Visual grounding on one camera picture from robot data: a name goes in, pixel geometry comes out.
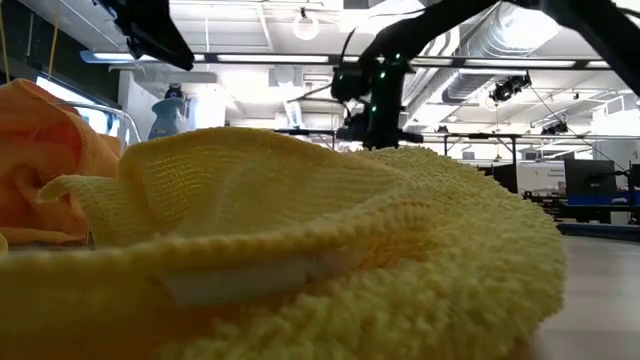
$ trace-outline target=orange cloth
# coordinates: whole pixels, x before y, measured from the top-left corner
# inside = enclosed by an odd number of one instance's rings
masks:
[[[115,177],[117,138],[31,81],[0,87],[0,234],[9,247],[84,243],[87,221],[69,197],[40,204],[38,190],[64,174]]]

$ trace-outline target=ceiling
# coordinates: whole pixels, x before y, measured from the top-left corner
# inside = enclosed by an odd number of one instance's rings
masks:
[[[55,0],[21,0],[43,18],[53,22],[56,14]],[[112,19],[103,9],[95,7],[91,0],[62,0],[60,29],[90,49],[96,51],[126,51],[125,39],[118,33]],[[196,52],[276,52],[276,53],[340,53],[348,30],[360,23],[372,10],[342,10],[343,1],[322,2],[296,0],[271,0],[265,2],[234,0],[171,0],[171,14],[187,43]],[[307,14],[319,21],[319,33],[312,40],[301,40],[293,33],[293,25],[299,8],[304,5]],[[417,0],[386,0],[376,8],[380,12],[398,12],[416,9]],[[348,53],[359,54],[372,40],[375,32],[394,18],[381,18],[362,27],[352,39]],[[474,19],[461,29],[464,34]],[[302,30],[308,30],[302,24]],[[545,57],[597,57],[591,47],[575,32],[562,29],[557,36],[542,45],[533,54]],[[167,65],[145,65],[148,71],[176,71]],[[272,66],[197,65],[194,71],[210,71],[218,75],[219,83],[226,89],[236,106],[233,120],[274,119],[283,111],[282,94],[278,88],[270,88],[268,72]],[[330,75],[329,66],[307,66],[304,74]],[[533,87],[547,103],[544,106],[532,91],[525,91],[511,102],[491,111],[483,106],[486,99],[479,96],[443,119],[454,131],[502,131],[524,132],[531,124],[548,118],[550,110],[565,110],[570,125],[580,132],[588,128],[591,112],[604,101],[626,90],[624,83],[610,71],[532,71]],[[166,84],[156,84],[160,91]],[[329,98],[327,92],[318,95]],[[304,102],[304,113],[342,114],[339,106]],[[314,120],[313,126],[331,126],[331,116]],[[435,127],[438,123],[422,123],[420,112],[409,123],[418,130]]]

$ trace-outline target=desk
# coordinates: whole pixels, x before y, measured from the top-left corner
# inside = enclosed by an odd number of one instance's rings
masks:
[[[640,359],[640,245],[565,238],[564,310],[508,360]]]

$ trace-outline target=ventilation duct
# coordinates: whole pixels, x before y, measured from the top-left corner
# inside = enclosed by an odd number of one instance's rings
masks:
[[[462,57],[523,57],[555,37],[560,26],[541,11],[500,3],[454,53]],[[441,69],[426,90],[409,106],[410,117],[435,124],[458,106],[429,106],[425,103],[463,103],[493,79],[494,75],[461,73]]]
[[[287,113],[288,119],[287,127],[290,129],[300,129],[303,126],[300,102],[288,102],[289,99],[296,98],[300,92],[300,89],[296,88],[294,84],[296,69],[291,65],[278,65],[273,69],[273,77],[280,89],[282,89],[284,110]]]

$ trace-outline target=yellow towel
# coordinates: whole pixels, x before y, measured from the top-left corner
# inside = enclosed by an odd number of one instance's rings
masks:
[[[202,130],[67,193],[98,249],[0,258],[2,359],[495,360],[562,306],[552,221],[428,150]]]
[[[65,174],[115,177],[118,139],[98,135],[61,101],[24,79],[0,87],[0,233],[10,247],[84,242],[74,202],[40,204],[38,190]]]

